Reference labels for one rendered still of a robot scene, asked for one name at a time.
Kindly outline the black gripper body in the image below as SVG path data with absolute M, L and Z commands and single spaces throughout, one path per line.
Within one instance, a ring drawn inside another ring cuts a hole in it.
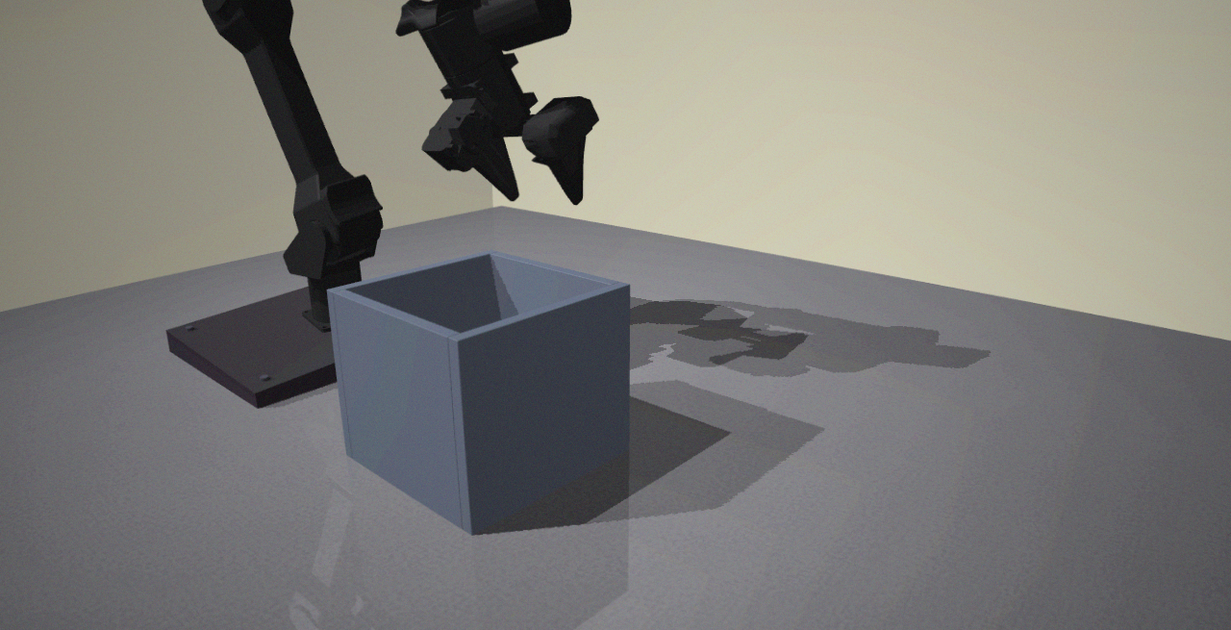
M 515 53 L 497 50 L 487 62 L 452 78 L 444 78 L 444 87 L 439 89 L 443 98 L 465 98 L 467 84 L 484 89 L 492 101 L 497 101 L 512 126 L 502 134 L 492 129 L 491 139 L 522 138 L 527 151 L 535 158 L 559 158 L 570 151 L 590 127 L 599 121 L 588 98 L 551 98 L 547 107 L 537 114 L 529 114 L 538 98 L 535 92 L 522 92 L 515 76 L 519 62 Z M 491 126 L 491 123 L 490 123 Z M 491 126 L 492 127 L 492 126 Z

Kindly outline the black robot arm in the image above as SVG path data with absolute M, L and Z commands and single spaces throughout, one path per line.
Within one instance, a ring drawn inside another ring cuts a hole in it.
M 283 258 L 291 274 L 308 278 L 313 327 L 331 331 L 327 289 L 362 281 L 359 261 L 375 256 L 382 202 L 364 175 L 339 162 L 323 117 L 291 44 L 291 0 L 202 0 L 211 21 L 243 53 L 265 112 L 295 178 L 295 239 Z M 395 33 L 419 31 L 444 78 L 480 65 L 497 50 L 556 38 L 571 25 L 570 0 L 409 0 Z M 447 170 L 468 171 L 496 134 L 512 126 L 484 89 L 467 84 L 452 98 L 421 149 Z M 491 123 L 491 126 L 490 126 Z

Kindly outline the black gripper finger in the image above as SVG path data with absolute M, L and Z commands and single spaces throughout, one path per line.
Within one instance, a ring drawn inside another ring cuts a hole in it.
M 532 160 L 532 162 L 540 162 L 550 169 L 560 188 L 565 191 L 567 199 L 572 202 L 572 205 L 579 205 L 579 202 L 582 201 L 583 153 L 586 137 L 590 130 L 592 130 L 592 127 L 572 144 L 570 151 L 560 154 L 559 158 L 535 158 Z
M 478 154 L 478 162 L 473 166 L 490 185 L 495 186 L 510 201 L 516 201 L 519 196 L 515 170 L 508 158 L 508 151 L 503 138 L 490 139 L 481 154 Z

